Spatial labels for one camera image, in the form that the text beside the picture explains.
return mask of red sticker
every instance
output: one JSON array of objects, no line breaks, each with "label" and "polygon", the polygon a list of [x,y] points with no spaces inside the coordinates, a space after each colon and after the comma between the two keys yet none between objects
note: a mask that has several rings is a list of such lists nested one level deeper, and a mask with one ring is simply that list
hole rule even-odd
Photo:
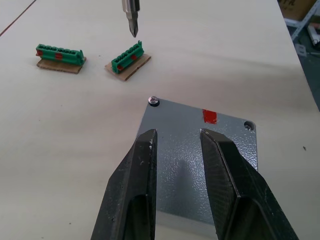
[{"label": "red sticker", "polygon": [[202,113],[206,124],[217,124],[217,113],[215,111],[202,109]]},{"label": "red sticker", "polygon": [[55,59],[57,59],[57,60],[62,60],[62,58],[63,58],[63,56],[62,56],[61,53],[56,53],[56,54],[55,54]]},{"label": "red sticker", "polygon": [[37,56],[40,56],[40,57],[41,57],[43,54],[44,54],[44,53],[43,53],[43,51],[41,51],[41,50],[37,50],[37,51],[36,51],[36,55],[37,55]]}]

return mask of screw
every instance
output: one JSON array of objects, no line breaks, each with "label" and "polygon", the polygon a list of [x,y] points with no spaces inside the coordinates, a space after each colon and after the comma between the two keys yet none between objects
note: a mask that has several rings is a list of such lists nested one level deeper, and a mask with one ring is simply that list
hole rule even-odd
[{"label": "screw", "polygon": [[160,104],[160,100],[156,96],[149,97],[148,102],[152,107],[157,107]]},{"label": "screw", "polygon": [[244,123],[244,127],[245,127],[245,129],[247,129],[249,131],[255,130],[255,124],[251,121],[246,121]]}]

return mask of metal plate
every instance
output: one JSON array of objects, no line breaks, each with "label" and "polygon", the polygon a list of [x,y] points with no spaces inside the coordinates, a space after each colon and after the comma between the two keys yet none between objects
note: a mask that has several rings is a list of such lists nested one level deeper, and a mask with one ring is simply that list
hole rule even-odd
[{"label": "metal plate", "polygon": [[213,224],[200,142],[200,129],[224,134],[242,156],[258,170],[256,128],[247,120],[217,113],[216,124],[204,122],[203,110],[160,99],[146,107],[138,135],[157,129],[156,209]]}]

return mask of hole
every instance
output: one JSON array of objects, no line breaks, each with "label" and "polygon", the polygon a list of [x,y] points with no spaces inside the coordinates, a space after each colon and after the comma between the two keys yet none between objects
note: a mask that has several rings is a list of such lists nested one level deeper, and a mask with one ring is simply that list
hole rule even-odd
[{"label": "hole", "polygon": [[249,131],[253,131],[253,130],[256,129],[256,126],[255,126],[255,124],[254,124],[252,121],[246,121],[246,122],[244,123],[244,127],[245,127],[245,129],[247,129],[247,130],[249,130]]}]

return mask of green terminal block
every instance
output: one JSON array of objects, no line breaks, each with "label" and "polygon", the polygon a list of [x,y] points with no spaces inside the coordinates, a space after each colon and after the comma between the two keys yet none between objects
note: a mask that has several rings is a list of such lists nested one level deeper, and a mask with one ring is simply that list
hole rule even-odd
[{"label": "green terminal block", "polygon": [[42,59],[74,64],[78,66],[82,66],[85,63],[85,57],[82,50],[76,51],[64,49],[61,47],[39,44],[36,47],[36,55]]},{"label": "green terminal block", "polygon": [[130,66],[137,58],[141,57],[144,52],[142,42],[138,41],[137,44],[133,45],[111,61],[112,71],[119,74],[122,70]]}]

